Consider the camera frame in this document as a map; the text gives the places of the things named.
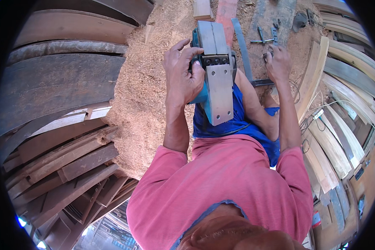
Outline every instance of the leg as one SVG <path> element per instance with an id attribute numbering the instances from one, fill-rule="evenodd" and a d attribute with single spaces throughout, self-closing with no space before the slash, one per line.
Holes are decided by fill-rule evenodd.
<path id="1" fill-rule="evenodd" d="M 235 83 L 243 94 L 245 115 L 255 125 L 259 126 L 271 141 L 276 141 L 279 136 L 279 112 L 277 112 L 275 116 L 270 116 L 261 106 L 257 93 L 245 74 L 239 69 L 237 71 Z M 268 95 L 269 97 L 267 96 L 265 98 L 265 107 L 277 106 L 270 93 L 268 93 Z"/>

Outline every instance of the blue shorts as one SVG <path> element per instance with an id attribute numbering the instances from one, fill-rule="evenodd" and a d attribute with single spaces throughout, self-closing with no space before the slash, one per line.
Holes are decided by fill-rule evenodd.
<path id="1" fill-rule="evenodd" d="M 272 142 L 261 129 L 244 117 L 243 94 L 234 83 L 232 88 L 234 102 L 234 118 L 217 126 L 212 126 L 200 104 L 196 104 L 193 117 L 193 138 L 221 137 L 231 134 L 246 134 L 256 139 L 267 152 L 270 166 L 276 166 L 280 154 L 279 139 Z M 274 116 L 279 107 L 265 108 L 265 111 Z"/>

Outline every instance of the pink shirt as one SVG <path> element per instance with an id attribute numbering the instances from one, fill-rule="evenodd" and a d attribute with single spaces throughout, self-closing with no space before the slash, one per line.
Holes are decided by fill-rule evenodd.
<path id="1" fill-rule="evenodd" d="M 159 146 L 134 190 L 128 224 L 143 249 L 175 248 L 210 206 L 227 200 L 253 225 L 304 240 L 313 199 L 299 147 L 280 155 L 276 171 L 261 144 L 244 134 L 198 138 L 192 155 L 188 163 L 184 153 Z"/>

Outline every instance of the man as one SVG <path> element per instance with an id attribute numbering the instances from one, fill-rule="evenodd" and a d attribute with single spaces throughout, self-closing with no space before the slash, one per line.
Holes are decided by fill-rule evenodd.
<path id="1" fill-rule="evenodd" d="M 165 138 L 132 194 L 132 235 L 149 249 L 303 249 L 313 200 L 300 149 L 290 93 L 290 55 L 271 46 L 267 71 L 279 93 L 260 105 L 239 70 L 233 87 L 234 119 L 203 126 L 196 105 L 192 156 L 184 107 L 202 90 L 204 70 L 189 62 L 201 48 L 180 41 L 164 54 L 167 96 Z M 270 166 L 276 164 L 276 171 Z"/>

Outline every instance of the wood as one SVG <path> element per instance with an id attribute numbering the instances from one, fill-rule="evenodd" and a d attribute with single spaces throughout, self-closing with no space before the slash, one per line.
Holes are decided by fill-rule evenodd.
<path id="1" fill-rule="evenodd" d="M 26 163 L 56 145 L 102 126 L 105 126 L 102 120 L 94 119 L 51 130 L 20 145 L 18 152 L 22 162 Z"/>
<path id="2" fill-rule="evenodd" d="M 45 194 L 50 190 L 60 186 L 61 184 L 63 184 L 63 182 L 61 181 L 58 174 L 52 173 L 40 180 L 38 183 L 30 186 L 23 194 L 15 198 L 12 203 L 15 208 L 21 207 L 41 196 L 42 194 Z"/>
<path id="3" fill-rule="evenodd" d="M 350 84 L 350 83 L 346 82 L 345 80 L 341 79 L 340 77 L 333 76 L 333 78 L 335 78 L 339 82 L 343 83 L 346 87 L 348 87 L 349 89 L 351 89 L 352 91 L 354 91 L 359 97 L 361 97 L 361 99 L 364 100 L 364 102 L 375 113 L 375 101 L 374 101 L 374 98 L 370 94 L 368 94 L 367 92 L 365 92 L 361 88 L 359 88 L 359 87 L 357 87 L 357 86 L 355 86 L 353 84 Z"/>
<path id="4" fill-rule="evenodd" d="M 129 191 L 128 193 L 125 193 L 122 197 L 117 199 L 115 202 L 111 203 L 108 207 L 103 208 L 93 219 L 93 223 L 100 220 L 101 218 L 105 217 L 106 214 L 112 212 L 114 209 L 119 207 L 122 203 L 124 203 L 127 199 L 129 199 L 132 195 L 132 192 L 134 191 L 134 188 Z"/>
<path id="5" fill-rule="evenodd" d="M 206 20 L 212 17 L 210 0 L 193 0 L 193 18 L 195 20 Z"/>
<path id="6" fill-rule="evenodd" d="M 75 110 L 71 113 L 68 113 L 65 116 L 61 117 L 60 119 L 52 121 L 51 123 L 39 129 L 38 131 L 34 132 L 30 137 L 50 131 L 50 130 L 72 125 L 75 123 L 81 123 L 83 121 L 94 120 L 97 118 L 105 117 L 108 111 L 110 111 L 112 106 L 109 106 L 108 102 L 103 102 L 103 103 L 100 102 L 97 104 L 97 106 L 101 106 L 103 104 L 105 105 L 105 107 L 82 108 L 82 109 Z"/>
<path id="7" fill-rule="evenodd" d="M 23 179 L 8 191 L 8 196 L 10 197 L 10 199 L 14 199 L 22 192 L 27 190 L 30 186 L 31 185 L 29 184 L 29 182 L 26 179 Z"/>
<path id="8" fill-rule="evenodd" d="M 339 26 L 339 25 L 334 25 L 334 24 L 324 24 L 324 28 L 327 29 L 327 30 L 340 32 L 340 33 L 346 34 L 348 36 L 354 37 L 355 39 L 358 39 L 361 42 L 371 46 L 371 42 L 368 39 L 368 37 L 361 34 L 360 32 L 357 32 L 357 31 L 354 31 L 352 29 L 342 27 L 342 26 Z"/>
<path id="9" fill-rule="evenodd" d="M 62 167 L 61 171 L 64 173 L 67 180 L 70 181 L 118 155 L 119 153 L 114 143 L 110 142 Z"/>
<path id="10" fill-rule="evenodd" d="M 96 138 L 102 134 L 107 134 L 110 138 L 112 133 L 115 133 L 117 127 L 105 127 L 93 133 L 87 134 L 81 138 L 78 138 L 70 143 L 67 143 L 55 150 L 45 154 L 44 156 L 34 160 L 33 162 L 29 163 L 18 172 L 13 174 L 8 180 L 5 181 L 5 186 L 7 189 L 10 189 L 15 184 L 17 184 L 23 178 L 29 176 L 31 173 L 35 172 L 36 170 L 40 169 L 41 167 L 45 166 L 46 164 L 50 164 L 53 161 L 63 161 L 63 158 L 67 157 L 68 153 L 71 153 L 73 150 L 77 150 L 78 148 L 82 147 L 83 145 L 96 140 Z M 101 144 L 95 144 L 96 148 L 101 147 Z"/>
<path id="11" fill-rule="evenodd" d="M 312 2 L 320 11 L 343 14 L 355 19 L 355 15 L 346 3 L 336 0 L 313 0 Z"/>
<path id="12" fill-rule="evenodd" d="M 322 75 L 322 81 L 330 90 L 333 90 L 344 100 L 348 101 L 350 106 L 355 108 L 357 112 L 361 113 L 368 122 L 375 124 L 375 113 L 350 88 L 327 74 Z"/>
<path id="13" fill-rule="evenodd" d="M 147 43 L 150 40 L 151 35 L 154 32 L 154 29 L 155 29 L 155 26 L 146 25 L 146 39 L 145 39 L 145 43 Z"/>
<path id="14" fill-rule="evenodd" d="M 351 170 L 350 163 L 347 160 L 343 149 L 340 147 L 340 144 L 336 141 L 329 129 L 320 131 L 317 125 L 313 122 L 310 124 L 309 130 L 320 143 L 320 146 L 328 156 L 339 178 L 343 179 L 346 177 Z"/>
<path id="15" fill-rule="evenodd" d="M 145 25 L 154 5 L 147 0 L 93 0 L 99 2 L 111 9 L 114 9 L 126 16 L 136 20 L 136 22 Z"/>
<path id="16" fill-rule="evenodd" d="M 90 199 L 89 204 L 86 206 L 85 211 L 82 214 L 82 217 L 81 217 L 82 224 L 85 223 L 86 218 L 89 215 L 89 212 L 90 212 L 92 206 L 94 205 L 94 203 L 97 199 L 97 196 L 99 195 L 99 193 L 101 192 L 101 190 L 103 189 L 103 187 L 104 187 L 104 185 L 107 181 L 108 181 L 108 178 L 101 181 L 100 183 L 98 183 L 98 187 L 95 189 L 95 191 L 94 191 L 94 193 L 93 193 L 93 195 Z"/>
<path id="17" fill-rule="evenodd" d="M 321 16 L 322 16 L 323 22 L 325 23 L 328 23 L 328 21 L 338 22 L 340 24 L 345 24 L 350 27 L 353 27 L 357 30 L 361 30 L 362 32 L 365 33 L 363 27 L 358 22 L 352 21 L 349 18 L 344 18 L 344 17 L 341 17 L 340 15 L 335 15 L 331 13 L 321 13 Z"/>
<path id="18" fill-rule="evenodd" d="M 343 121 L 343 119 L 333 110 L 333 108 L 326 106 L 327 113 L 331 115 L 331 117 L 334 119 L 336 124 L 341 128 L 344 137 L 348 141 L 348 145 L 350 146 L 353 158 L 349 159 L 351 164 L 354 168 L 357 168 L 357 166 L 360 164 L 360 160 L 364 157 L 364 150 L 362 149 L 362 146 L 358 142 L 357 138 L 353 134 L 353 132 L 350 130 L 350 128 L 347 126 L 347 124 Z"/>
<path id="19" fill-rule="evenodd" d="M 338 233 L 336 217 L 333 210 L 330 210 L 330 216 L 332 224 L 323 229 L 321 227 L 314 228 L 314 238 L 315 238 L 315 248 L 317 250 L 330 250 L 334 246 L 340 245 L 341 243 L 347 242 L 347 239 L 350 239 L 351 236 L 358 232 L 359 228 L 359 212 L 358 204 L 351 195 L 351 188 L 347 186 L 347 183 L 344 182 L 345 189 L 347 189 L 348 199 L 349 199 L 349 216 L 345 221 L 345 227 L 341 234 Z"/>
<path id="20" fill-rule="evenodd" d="M 305 153 L 305 156 L 309 159 L 311 167 L 313 168 L 321 187 L 323 187 L 323 192 L 327 193 L 331 188 L 335 188 L 338 184 L 338 180 L 332 169 L 332 165 L 330 164 L 320 144 L 310 133 L 310 131 L 306 130 L 302 135 L 302 139 L 308 140 L 310 147 L 308 152 Z"/>
<path id="21" fill-rule="evenodd" d="M 375 82 L 349 64 L 333 58 L 327 58 L 324 71 L 348 81 L 375 97 Z"/>
<path id="22" fill-rule="evenodd" d="M 76 39 L 125 44 L 136 26 L 78 10 L 39 10 L 21 30 L 14 47 L 46 40 Z"/>
<path id="23" fill-rule="evenodd" d="M 105 192 L 103 190 L 103 192 L 99 194 L 96 202 L 105 207 L 108 207 L 110 202 L 114 199 L 115 195 L 120 191 L 120 189 L 122 188 L 122 186 L 125 184 L 127 180 L 128 180 L 128 177 L 120 177 L 119 179 L 117 179 L 115 183 L 111 187 L 108 188 L 108 190 L 105 190 Z"/>
<path id="24" fill-rule="evenodd" d="M 329 106 L 326 106 L 324 109 L 324 113 L 321 115 L 322 121 L 327 125 L 329 130 L 332 132 L 332 134 L 335 136 L 337 141 L 340 143 L 341 147 L 346 153 L 347 159 L 351 162 L 351 164 L 358 164 L 358 159 L 354 157 L 353 151 L 351 150 L 351 146 L 349 141 L 347 140 L 345 133 L 343 132 L 342 128 L 340 127 L 340 124 L 338 124 L 334 117 L 332 116 L 331 112 L 328 109 Z"/>
<path id="25" fill-rule="evenodd" d="M 334 98 L 329 98 L 329 100 L 327 101 L 328 104 L 332 103 L 336 101 Z M 349 126 L 350 130 L 351 131 L 354 131 L 355 129 L 355 123 L 353 122 L 353 120 L 348 116 L 348 113 L 346 110 L 344 110 L 342 107 L 340 107 L 340 105 L 338 103 L 332 103 L 330 105 L 331 108 L 334 109 L 334 111 L 343 119 L 343 121 L 347 124 L 347 126 Z"/>
<path id="26" fill-rule="evenodd" d="M 7 66 L 26 59 L 66 53 L 114 53 L 125 54 L 127 45 L 86 40 L 55 40 L 29 44 L 10 53 Z"/>
<path id="27" fill-rule="evenodd" d="M 226 45 L 232 47 L 234 38 L 234 26 L 231 19 L 236 17 L 238 0 L 219 0 L 215 22 L 224 26 Z"/>
<path id="28" fill-rule="evenodd" d="M 28 138 L 33 132 L 46 124 L 58 119 L 59 117 L 70 112 L 71 109 L 58 111 L 49 115 L 45 115 L 34 119 L 30 123 L 21 127 L 16 133 L 14 133 L 7 141 L 5 141 L 0 147 L 0 165 L 3 164 L 5 159 L 13 152 L 18 145 L 20 145 L 26 138 Z"/>
<path id="29" fill-rule="evenodd" d="M 12 169 L 14 169 L 15 167 L 18 167 L 19 165 L 21 165 L 23 162 L 21 160 L 21 157 L 20 156 L 17 156 L 15 158 L 12 158 L 11 160 L 5 162 L 3 164 L 3 167 L 4 167 L 4 170 L 6 172 L 9 172 L 11 171 Z"/>
<path id="30" fill-rule="evenodd" d="M 31 220 L 35 227 L 40 227 L 49 218 L 60 212 L 64 207 L 77 197 L 81 196 L 89 188 L 110 176 L 117 168 L 117 164 L 112 164 L 108 167 L 102 165 L 82 175 L 76 184 L 73 182 L 64 183 L 61 186 L 56 187 L 47 193 L 41 212 L 40 209 L 36 209 L 36 207 L 40 208 L 41 206 L 41 201 L 39 201 L 39 199 L 35 199 L 28 203 L 28 213 L 26 216 Z"/>
<path id="31" fill-rule="evenodd" d="M 286 47 L 295 16 L 295 10 L 296 0 L 278 1 L 277 4 L 275 1 L 257 0 L 255 3 L 253 17 L 251 18 L 250 28 L 248 29 L 246 35 L 246 44 L 249 44 L 249 41 L 251 40 L 260 40 L 260 35 L 257 30 L 258 26 L 262 28 L 265 39 L 272 37 L 272 23 L 276 24 L 279 18 L 281 23 L 280 28 L 278 29 L 278 43 L 280 46 Z M 267 68 L 263 58 L 263 54 L 268 52 L 268 47 L 259 44 L 252 44 L 248 46 L 248 52 L 250 57 L 250 65 L 253 68 L 253 79 L 268 78 Z"/>
<path id="32" fill-rule="evenodd" d="M 337 41 L 330 41 L 328 52 L 364 72 L 375 82 L 375 61 L 360 51 Z"/>
<path id="33" fill-rule="evenodd" d="M 111 133 L 105 135 L 104 141 L 106 141 L 106 142 L 111 141 L 115 132 L 116 132 L 116 130 L 113 129 L 111 131 Z M 98 166 L 99 164 L 97 162 L 102 162 L 102 163 L 106 162 L 107 160 L 102 161 L 102 159 L 100 159 L 100 156 L 103 156 L 100 153 L 102 153 L 103 151 L 100 151 L 100 153 L 92 154 L 91 155 L 92 157 L 89 157 L 90 164 L 85 163 L 85 162 L 81 163 L 81 161 L 79 161 L 79 160 L 75 161 L 76 159 L 78 159 L 78 158 L 86 155 L 87 153 L 89 153 L 93 150 L 96 150 L 96 149 L 98 149 L 102 146 L 102 144 L 98 141 L 97 136 L 90 136 L 88 138 L 89 139 L 85 140 L 85 144 L 83 146 L 75 147 L 74 145 L 72 145 L 71 147 L 73 148 L 73 150 L 70 150 L 69 152 L 66 152 L 65 154 L 61 155 L 60 157 L 54 159 L 53 161 L 43 165 L 39 169 L 30 173 L 29 174 L 30 179 L 28 180 L 28 182 L 31 183 L 31 184 L 37 183 L 42 178 L 44 178 L 44 177 L 48 176 L 49 174 L 59 170 L 61 167 L 64 168 L 66 166 L 69 166 L 69 167 L 67 167 L 66 171 L 64 171 L 64 175 L 67 178 L 67 180 L 72 180 L 75 177 L 78 177 L 79 175 L 81 175 L 81 174 L 78 175 L 77 173 L 74 173 L 74 175 L 72 175 L 72 173 L 73 173 L 72 169 L 73 168 L 75 168 L 75 170 L 76 170 L 78 168 L 83 168 L 83 166 L 85 165 L 86 170 L 83 170 L 83 171 L 79 172 L 79 173 L 85 173 L 85 172 L 89 171 L 90 169 L 93 169 L 92 166 Z M 116 149 L 111 149 L 110 155 L 115 155 L 114 151 L 116 153 L 118 153 L 116 151 Z"/>
<path id="34" fill-rule="evenodd" d="M 313 42 L 310 51 L 310 57 L 305 69 L 304 76 L 299 85 L 300 100 L 295 104 L 299 124 L 303 120 L 305 113 L 310 107 L 310 101 L 314 97 L 317 87 L 320 83 L 322 73 L 325 67 L 326 54 L 328 52 L 329 39 L 321 37 L 321 44 Z"/>
<path id="35" fill-rule="evenodd" d="M 124 61 L 124 57 L 99 54 L 60 54 L 5 68 L 0 88 L 0 135 L 47 114 L 109 101 L 114 98 Z"/>
<path id="36" fill-rule="evenodd" d="M 305 169 L 307 170 L 308 178 L 310 180 L 311 188 L 314 191 L 315 195 L 317 197 L 320 196 L 320 191 L 322 189 L 320 182 L 318 181 L 318 178 L 316 177 L 313 168 L 311 167 L 311 163 L 307 159 L 307 155 L 303 155 L 303 160 L 304 160 L 304 166 Z"/>

